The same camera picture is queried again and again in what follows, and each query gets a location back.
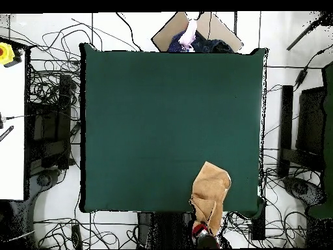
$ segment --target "pink object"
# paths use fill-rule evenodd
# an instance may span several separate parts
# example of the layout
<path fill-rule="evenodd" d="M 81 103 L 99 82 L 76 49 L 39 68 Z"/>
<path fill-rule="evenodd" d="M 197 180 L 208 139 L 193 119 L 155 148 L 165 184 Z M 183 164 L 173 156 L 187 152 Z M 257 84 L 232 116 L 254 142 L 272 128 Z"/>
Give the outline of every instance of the pink object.
<path fill-rule="evenodd" d="M 197 24 L 196 20 L 190 20 L 189 25 L 187 26 L 186 31 L 180 37 L 178 42 L 189 51 L 194 51 L 191 43 L 195 40 L 195 32 L 196 32 Z"/>

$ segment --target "tan cloth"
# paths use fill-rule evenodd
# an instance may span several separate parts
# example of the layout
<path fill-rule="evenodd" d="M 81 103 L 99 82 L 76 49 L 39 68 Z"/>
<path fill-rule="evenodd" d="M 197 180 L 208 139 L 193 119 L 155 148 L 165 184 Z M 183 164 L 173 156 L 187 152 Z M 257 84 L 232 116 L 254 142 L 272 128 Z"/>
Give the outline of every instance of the tan cloth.
<path fill-rule="evenodd" d="M 205 162 L 193 182 L 190 203 L 196 220 L 205 222 L 212 235 L 220 229 L 223 201 L 230 188 L 229 174 L 209 162 Z"/>

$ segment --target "cardboard box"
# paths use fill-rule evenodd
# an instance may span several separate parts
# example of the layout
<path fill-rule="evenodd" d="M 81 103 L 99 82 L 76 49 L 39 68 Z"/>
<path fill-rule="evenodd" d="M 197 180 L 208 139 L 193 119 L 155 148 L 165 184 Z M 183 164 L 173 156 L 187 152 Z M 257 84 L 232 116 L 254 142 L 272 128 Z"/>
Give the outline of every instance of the cardboard box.
<path fill-rule="evenodd" d="M 209 33 L 209 21 L 211 17 L 211 31 Z M 152 42 L 159 51 L 168 51 L 172 37 L 185 31 L 189 24 L 189 20 L 184 12 L 177 12 L 169 21 L 165 23 L 163 28 L 152 37 Z M 197 31 L 205 38 L 219 39 L 227 43 L 234 52 L 238 52 L 242 46 L 242 41 L 223 24 L 216 15 L 210 12 L 204 12 L 198 19 Z"/>

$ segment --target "emergency stop button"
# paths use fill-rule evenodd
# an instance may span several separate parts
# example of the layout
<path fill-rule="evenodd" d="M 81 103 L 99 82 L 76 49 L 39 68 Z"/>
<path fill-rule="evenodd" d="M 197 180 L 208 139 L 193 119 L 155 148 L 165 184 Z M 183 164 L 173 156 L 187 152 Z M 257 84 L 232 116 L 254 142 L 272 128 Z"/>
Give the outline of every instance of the emergency stop button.
<path fill-rule="evenodd" d="M 7 43 L 0 42 L 0 64 L 5 65 L 7 63 L 11 63 L 14 57 L 15 54 L 12 46 Z"/>

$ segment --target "green table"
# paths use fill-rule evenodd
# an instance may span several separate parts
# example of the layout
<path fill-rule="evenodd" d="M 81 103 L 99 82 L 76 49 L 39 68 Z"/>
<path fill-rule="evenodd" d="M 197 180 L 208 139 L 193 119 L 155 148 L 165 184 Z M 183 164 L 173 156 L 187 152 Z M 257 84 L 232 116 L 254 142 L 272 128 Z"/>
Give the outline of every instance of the green table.
<path fill-rule="evenodd" d="M 326 202 L 312 206 L 309 215 L 318 219 L 333 218 L 333 62 L 322 69 L 326 97 L 323 108 L 326 114 L 323 139 L 325 169 L 321 173 L 321 183 L 325 189 Z"/>
<path fill-rule="evenodd" d="M 251 55 L 81 50 L 80 209 L 191 212 L 205 161 L 224 210 L 258 210 L 265 49 Z"/>

